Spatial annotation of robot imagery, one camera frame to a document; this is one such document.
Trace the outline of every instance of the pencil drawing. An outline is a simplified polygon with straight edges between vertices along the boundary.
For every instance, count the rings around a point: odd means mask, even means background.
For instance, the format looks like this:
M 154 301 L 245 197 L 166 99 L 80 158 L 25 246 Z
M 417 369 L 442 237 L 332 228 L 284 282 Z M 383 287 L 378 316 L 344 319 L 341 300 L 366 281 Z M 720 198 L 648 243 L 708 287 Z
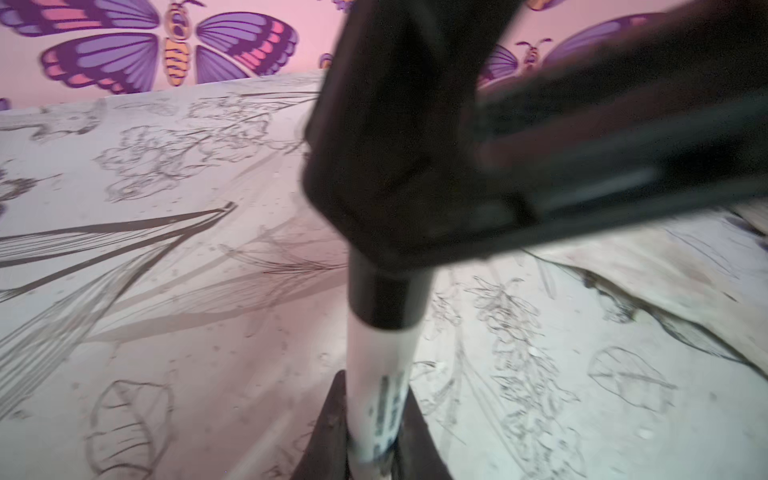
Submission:
M 312 218 L 297 214 L 240 247 L 219 245 L 223 256 L 216 262 L 232 271 L 225 280 L 163 296 L 130 316 L 113 314 L 113 323 L 127 324 L 95 333 L 88 341 L 130 342 L 249 313 L 253 328 L 247 336 L 256 335 L 275 307 L 346 282 L 345 243 Z
M 174 393 L 168 385 L 116 380 L 89 416 L 85 458 L 97 478 L 153 478 L 172 439 Z
M 421 387 L 422 413 L 442 427 L 435 435 L 441 456 L 448 456 L 451 441 L 462 442 L 453 429 L 463 391 L 477 402 L 526 479 L 585 476 L 581 436 L 560 420 L 566 406 L 579 399 L 558 385 L 554 360 L 535 346 L 542 335 L 539 310 L 514 294 L 523 280 L 492 283 L 475 276 L 467 286 L 456 281 L 453 272 L 449 276 L 449 286 L 435 291 L 423 338 L 451 341 L 447 334 L 453 333 L 453 357 L 417 362 L 411 372 L 411 381 Z M 462 292 L 474 296 L 477 319 L 494 336 L 491 373 L 480 373 L 465 351 Z
M 720 357 L 721 359 L 732 360 L 739 363 L 748 363 L 740 353 L 730 348 L 726 343 L 718 339 L 701 325 L 697 325 L 696 323 L 683 320 L 671 313 L 665 313 L 659 310 L 654 311 L 652 316 L 672 338 L 691 348 L 712 356 Z
M 251 99 L 254 94 L 193 102 L 185 119 L 205 120 L 203 127 L 142 125 L 122 131 L 119 147 L 108 148 L 94 158 L 102 169 L 112 170 L 120 178 L 107 187 L 108 200 L 149 197 L 174 189 L 207 168 L 255 158 L 264 149 L 289 152 L 298 147 L 300 137 L 273 137 L 273 116 L 314 100 L 316 94 L 259 95 L 257 100 Z
M 173 117 L 179 113 L 179 107 L 169 103 L 170 98 L 155 98 L 154 101 L 135 101 L 114 106 L 115 110 L 138 111 L 142 113 Z
M 91 104 L 50 105 L 38 113 L 0 115 L 0 132 L 34 128 L 30 139 L 46 142 L 69 134 L 86 134 L 104 120 L 107 103 L 103 98 Z
M 6 416 L 66 359 L 107 309 L 173 249 L 210 229 L 235 208 L 223 208 L 121 223 L 102 223 L 0 238 L 0 269 L 14 278 L 28 264 L 74 258 L 65 268 L 0 290 L 0 303 L 58 282 L 70 293 L 0 339 L 0 419 Z M 84 259 L 83 253 L 92 253 Z M 101 265 L 88 281 L 74 275 Z
M 0 167 L 0 217 L 5 213 L 7 207 L 4 202 L 19 198 L 21 195 L 26 194 L 38 183 L 43 180 L 48 180 L 58 175 L 53 175 L 46 178 L 8 178 L 8 171 L 5 168 Z
M 739 275 L 735 271 L 736 269 L 733 268 L 730 262 L 725 257 L 723 257 L 723 255 L 720 252 L 712 248 L 712 246 L 709 245 L 707 242 L 699 240 L 693 235 L 689 235 L 687 233 L 675 232 L 668 228 L 665 230 L 667 231 L 668 234 L 670 234 L 673 238 L 679 240 L 682 244 L 694 249 L 700 255 L 706 257 L 709 260 L 710 265 L 712 265 L 715 269 L 717 269 L 723 275 L 729 276 L 730 278 L 734 278 L 734 279 L 739 278 Z
M 677 389 L 638 354 L 617 346 L 595 353 L 587 374 L 626 403 L 652 412 L 666 412 Z
M 497 422 L 494 430 L 511 443 L 526 478 L 585 476 L 581 437 L 558 421 L 565 406 L 579 399 L 558 385 L 557 365 L 534 345 L 541 335 L 539 311 L 513 294 L 521 281 L 490 283 L 475 277 L 476 286 L 467 289 L 475 295 L 478 320 L 496 336 L 492 352 L 497 372 L 491 376 L 495 387 L 471 382 L 472 391 L 489 421 Z M 489 398 L 493 392 L 504 400 L 495 408 Z
M 552 277 L 552 273 L 549 269 L 552 268 L 552 265 L 549 262 L 545 262 L 540 258 L 535 258 L 536 260 L 536 267 L 538 268 L 538 275 L 541 277 L 541 283 L 544 287 L 544 291 L 547 293 L 547 296 L 552 300 L 558 299 L 558 290 L 557 286 L 554 283 L 554 278 Z

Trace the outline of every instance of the leaf sketch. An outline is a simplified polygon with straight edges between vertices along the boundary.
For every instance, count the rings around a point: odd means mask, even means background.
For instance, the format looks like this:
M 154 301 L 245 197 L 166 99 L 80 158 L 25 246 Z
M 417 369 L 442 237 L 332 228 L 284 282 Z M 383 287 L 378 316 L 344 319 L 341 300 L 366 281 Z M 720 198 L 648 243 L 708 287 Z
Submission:
M 228 204 L 194 214 L 0 238 L 0 269 L 10 269 L 9 273 L 29 263 L 45 268 L 46 260 L 93 253 L 87 260 L 73 256 L 77 263 L 23 285 L 0 290 L 0 303 L 51 282 L 71 285 L 76 280 L 68 277 L 88 267 L 114 265 L 38 315 L 20 320 L 18 326 L 0 339 L 0 419 L 56 370 L 131 285 L 174 248 L 211 228 L 234 208 L 234 204 Z
M 658 311 L 653 313 L 653 317 L 661 324 L 665 332 L 679 342 L 712 356 L 739 363 L 748 363 L 741 354 L 701 325 Z
M 101 477 L 109 471 L 152 477 L 172 432 L 174 393 L 167 385 L 117 380 L 98 397 L 85 439 L 85 458 Z
M 626 403 L 652 412 L 666 412 L 677 389 L 639 355 L 617 346 L 597 352 L 587 374 Z
M 51 105 L 39 113 L 0 115 L 0 131 L 35 128 L 30 139 L 46 142 L 69 134 L 86 134 L 101 124 L 107 102 L 100 98 L 92 104 Z

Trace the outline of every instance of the white tube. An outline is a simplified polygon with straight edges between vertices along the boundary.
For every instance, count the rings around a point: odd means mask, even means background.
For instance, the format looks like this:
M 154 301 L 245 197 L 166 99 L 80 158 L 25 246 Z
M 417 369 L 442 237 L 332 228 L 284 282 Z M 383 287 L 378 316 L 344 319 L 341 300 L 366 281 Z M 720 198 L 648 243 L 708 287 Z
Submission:
M 420 321 L 408 329 L 382 330 L 349 312 L 346 420 L 350 468 L 355 463 L 379 460 L 394 443 L 422 324 Z

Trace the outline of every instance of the black plastic part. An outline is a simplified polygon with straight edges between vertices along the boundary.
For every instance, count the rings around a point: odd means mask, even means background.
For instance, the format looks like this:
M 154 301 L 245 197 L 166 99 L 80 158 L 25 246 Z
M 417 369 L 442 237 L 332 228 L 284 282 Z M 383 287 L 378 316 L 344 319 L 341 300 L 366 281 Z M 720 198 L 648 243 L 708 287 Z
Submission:
M 768 195 L 768 5 L 698 0 L 475 92 L 515 0 L 355 3 L 310 201 L 389 273 Z
M 452 480 L 409 389 L 395 443 L 392 480 Z M 346 380 L 339 371 L 292 480 L 347 480 Z
M 427 308 L 434 270 L 388 273 L 354 248 L 349 249 L 349 308 L 378 329 L 398 330 L 417 324 Z

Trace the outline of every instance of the purple butterfly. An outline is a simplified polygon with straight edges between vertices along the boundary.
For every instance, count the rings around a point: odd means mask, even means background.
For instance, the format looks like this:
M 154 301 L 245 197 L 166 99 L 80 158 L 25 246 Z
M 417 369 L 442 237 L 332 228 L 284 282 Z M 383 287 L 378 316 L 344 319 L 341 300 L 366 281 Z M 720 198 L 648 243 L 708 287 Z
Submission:
M 557 47 L 553 48 L 547 58 L 544 59 L 542 66 L 547 67 L 553 63 L 578 52 L 586 51 L 600 42 L 622 32 L 628 28 L 652 22 L 664 15 L 663 13 L 642 13 L 639 15 L 628 15 L 626 17 L 614 18 L 607 22 L 593 25 L 586 30 L 578 32 L 569 38 L 566 38 Z
M 168 82 L 181 85 L 190 67 L 192 22 L 184 4 L 171 2 L 163 17 L 164 69 Z M 102 28 L 151 30 L 160 26 L 148 0 L 0 0 L 0 23 L 25 37 Z M 197 83 L 274 74 L 288 62 L 298 42 L 288 24 L 267 15 L 230 12 L 203 20 L 195 29 L 210 48 L 195 49 Z M 128 31 L 65 41 L 40 55 L 45 75 L 71 88 L 97 85 L 114 94 L 149 91 L 157 71 L 161 39 Z
M 499 78 L 508 77 L 514 74 L 518 69 L 518 59 L 512 52 L 496 45 L 485 61 L 480 76 L 478 78 L 478 87 L 482 87 Z

